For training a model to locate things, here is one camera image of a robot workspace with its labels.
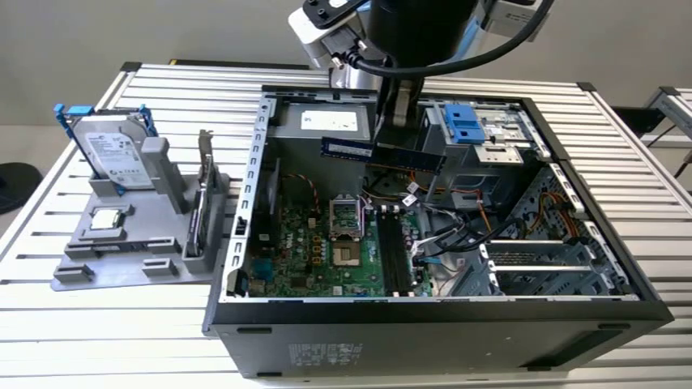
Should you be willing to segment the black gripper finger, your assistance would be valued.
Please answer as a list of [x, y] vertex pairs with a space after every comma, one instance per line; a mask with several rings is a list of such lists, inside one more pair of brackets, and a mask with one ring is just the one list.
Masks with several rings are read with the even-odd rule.
[[383, 78], [375, 104], [375, 142], [410, 145], [417, 135], [423, 79]]

